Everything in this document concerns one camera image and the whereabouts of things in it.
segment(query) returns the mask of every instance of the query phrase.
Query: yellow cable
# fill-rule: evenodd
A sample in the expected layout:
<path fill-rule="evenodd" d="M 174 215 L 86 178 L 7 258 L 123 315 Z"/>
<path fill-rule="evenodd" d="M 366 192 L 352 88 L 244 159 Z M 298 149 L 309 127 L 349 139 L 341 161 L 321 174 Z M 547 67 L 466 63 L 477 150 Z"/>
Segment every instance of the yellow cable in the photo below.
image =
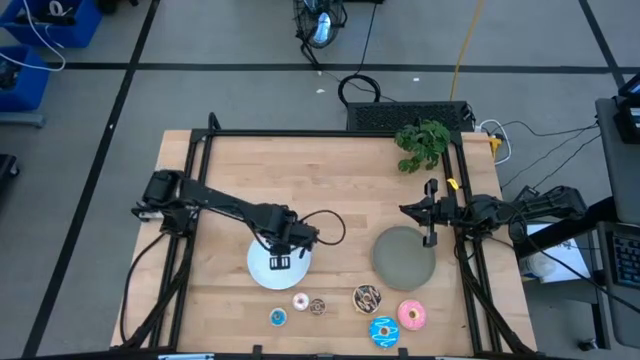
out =
<path fill-rule="evenodd" d="M 471 20 L 471 26 L 469 26 L 469 31 L 467 31 L 467 37 L 464 39 L 464 43 L 462 44 L 462 49 L 460 49 L 460 54 L 458 55 L 456 70 L 453 72 L 453 83 L 451 84 L 451 94 L 449 95 L 449 101 L 453 101 L 453 95 L 456 93 L 456 85 L 458 83 L 458 70 L 460 70 L 460 63 L 462 62 L 464 53 L 467 51 L 469 40 L 471 40 L 471 34 L 473 34 L 473 29 L 476 27 L 476 23 L 480 18 L 480 13 L 482 12 L 483 7 L 484 7 L 484 0 L 478 0 L 478 4 L 476 5 L 476 10 L 473 13 L 473 20 Z"/>

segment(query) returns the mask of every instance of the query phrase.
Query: blue bin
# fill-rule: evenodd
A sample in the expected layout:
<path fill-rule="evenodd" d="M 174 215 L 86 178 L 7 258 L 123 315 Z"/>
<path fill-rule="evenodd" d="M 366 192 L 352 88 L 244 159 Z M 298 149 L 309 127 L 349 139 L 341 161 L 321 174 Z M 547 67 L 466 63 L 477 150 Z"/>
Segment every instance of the blue bin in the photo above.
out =
<path fill-rule="evenodd" d="M 73 26 L 51 25 L 45 32 L 45 25 L 34 25 L 40 36 L 55 47 L 55 42 L 64 47 L 83 48 L 87 47 L 91 42 L 93 34 L 95 34 L 102 14 L 96 7 L 95 0 L 58 0 L 62 4 L 63 9 L 73 6 L 75 9 L 74 18 L 76 24 Z M 43 8 L 49 8 L 49 1 L 43 0 L 27 0 L 31 15 L 36 14 Z M 16 24 L 14 22 L 18 14 L 24 8 L 23 0 L 12 0 L 9 6 L 0 16 L 0 27 L 7 29 L 19 42 L 33 46 L 44 46 L 42 41 L 36 36 L 31 25 Z"/>
<path fill-rule="evenodd" d="M 0 47 L 0 52 L 25 64 L 46 67 L 47 64 L 26 45 Z M 47 87 L 49 71 L 22 67 L 18 73 L 16 86 L 11 90 L 0 90 L 0 111 L 34 110 L 40 106 L 44 89 Z"/>

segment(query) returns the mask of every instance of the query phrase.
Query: wooden tabletop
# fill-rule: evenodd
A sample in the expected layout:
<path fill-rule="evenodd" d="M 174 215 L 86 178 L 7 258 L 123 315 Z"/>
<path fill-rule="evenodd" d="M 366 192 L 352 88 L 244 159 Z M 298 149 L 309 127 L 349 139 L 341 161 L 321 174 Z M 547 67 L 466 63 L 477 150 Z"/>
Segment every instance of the wooden tabletop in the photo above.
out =
<path fill-rule="evenodd" d="M 189 131 L 164 134 L 157 169 L 183 169 L 189 135 Z M 463 140 L 472 191 L 500 196 L 486 136 L 463 134 Z M 400 213 L 398 205 L 419 201 L 425 181 L 431 177 L 441 184 L 437 196 L 446 194 L 442 166 L 401 174 L 396 164 L 404 156 L 389 138 L 214 138 L 207 186 L 253 203 L 286 204 L 300 216 L 319 209 L 334 210 L 344 218 L 347 236 L 339 246 L 318 244 L 307 276 L 292 289 L 272 291 L 257 285 L 248 273 L 246 255 L 251 234 L 246 225 L 203 213 L 178 350 L 248 353 L 254 344 L 261 344 L 265 353 L 395 354 L 395 350 L 381 350 L 373 344 L 369 324 L 375 316 L 395 318 L 402 301 L 416 299 L 427 311 L 427 326 L 418 332 L 401 330 L 397 346 L 407 347 L 411 355 L 472 355 L 451 228 L 438 227 L 436 270 L 419 289 L 390 289 L 373 271 L 371 248 L 382 231 L 396 225 L 418 228 Z M 327 241 L 341 234 L 339 223 L 330 215 L 313 217 L 309 223 L 319 228 Z M 141 225 L 134 256 L 157 237 L 159 225 L 159 221 Z M 504 229 L 495 237 L 509 241 Z M 128 335 L 157 299 L 167 244 L 164 240 L 149 251 L 132 277 L 126 315 Z M 513 251 L 493 241 L 485 241 L 484 249 L 496 307 L 523 342 L 535 348 Z M 353 290 L 362 284 L 375 285 L 382 293 L 381 307 L 374 315 L 358 313 L 352 304 Z M 295 311 L 291 299 L 297 292 L 323 299 L 326 314 Z M 269 323 L 269 313 L 276 307 L 284 308 L 289 315 L 287 323 L 279 328 Z M 170 305 L 165 324 L 169 324 L 172 312 Z M 484 324 L 483 312 L 478 313 Z M 481 330 L 488 349 L 486 329 L 483 326 Z M 161 344 L 166 343 L 168 331 L 163 331 L 161 338 Z M 116 331 L 113 344 L 120 343 Z"/>

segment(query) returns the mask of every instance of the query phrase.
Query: green plant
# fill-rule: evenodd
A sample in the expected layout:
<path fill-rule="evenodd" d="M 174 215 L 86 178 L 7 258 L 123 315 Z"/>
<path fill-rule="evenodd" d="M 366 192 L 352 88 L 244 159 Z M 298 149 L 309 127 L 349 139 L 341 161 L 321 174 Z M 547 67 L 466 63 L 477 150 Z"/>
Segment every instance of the green plant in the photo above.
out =
<path fill-rule="evenodd" d="M 423 161 L 427 170 L 438 165 L 440 155 L 449 145 L 449 130 L 441 123 L 421 120 L 419 125 L 406 125 L 396 132 L 395 143 L 404 151 L 413 153 L 409 159 L 398 162 L 398 170 L 413 173 Z"/>

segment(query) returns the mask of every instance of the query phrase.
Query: gray floor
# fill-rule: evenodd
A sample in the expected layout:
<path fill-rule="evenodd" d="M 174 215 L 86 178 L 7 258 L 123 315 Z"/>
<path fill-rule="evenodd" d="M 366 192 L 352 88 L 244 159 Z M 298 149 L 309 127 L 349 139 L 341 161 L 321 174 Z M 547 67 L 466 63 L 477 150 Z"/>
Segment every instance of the gray floor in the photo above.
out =
<path fill-rule="evenodd" d="M 130 8 L 123 2 L 117 15 L 103 20 L 89 48 L 65 49 L 64 55 L 72 62 L 128 62 L 149 4 L 143 0 Z M 387 0 L 378 7 L 366 63 L 455 64 L 474 4 Z M 640 38 L 635 21 L 640 3 L 589 4 L 618 64 L 640 66 L 640 45 L 633 40 Z M 360 61 L 372 5 L 348 4 L 347 10 L 349 23 L 318 53 L 321 62 Z M 289 0 L 162 0 L 141 62 L 305 63 L 291 18 Z M 0 33 L 0 44 L 12 43 Z M 55 61 L 47 51 L 42 54 Z M 488 1 L 464 64 L 607 65 L 577 0 Z M 400 101 L 445 100 L 452 79 L 442 72 L 367 75 Z M 16 154 L 22 167 L 0 212 L 0 358 L 22 353 L 123 76 L 116 70 L 53 74 L 38 110 L 48 119 L 46 127 L 0 131 L 0 152 Z M 346 111 L 336 91 L 333 78 L 312 71 L 137 71 L 39 354 L 109 345 L 139 226 L 129 209 L 154 167 L 164 130 L 202 127 L 210 111 L 225 128 L 344 129 Z M 610 74 L 462 73 L 456 97 L 470 102 L 480 120 L 520 120 L 536 131 L 553 132 L 590 125 L 595 99 L 615 91 Z M 371 94 L 347 87 L 347 97 L 366 101 Z M 498 167 L 503 183 L 571 136 L 535 138 L 518 125 L 507 130 L 513 156 Z M 595 134 L 590 130 L 569 142 L 505 188 L 504 197 L 537 183 Z M 559 184 L 578 188 L 588 203 L 610 195 L 599 141 L 540 189 Z M 589 359 L 640 355 L 619 345 L 613 353 L 581 353 L 575 341 L 593 331 L 586 309 L 540 288 L 528 288 L 527 296 L 542 351 Z"/>

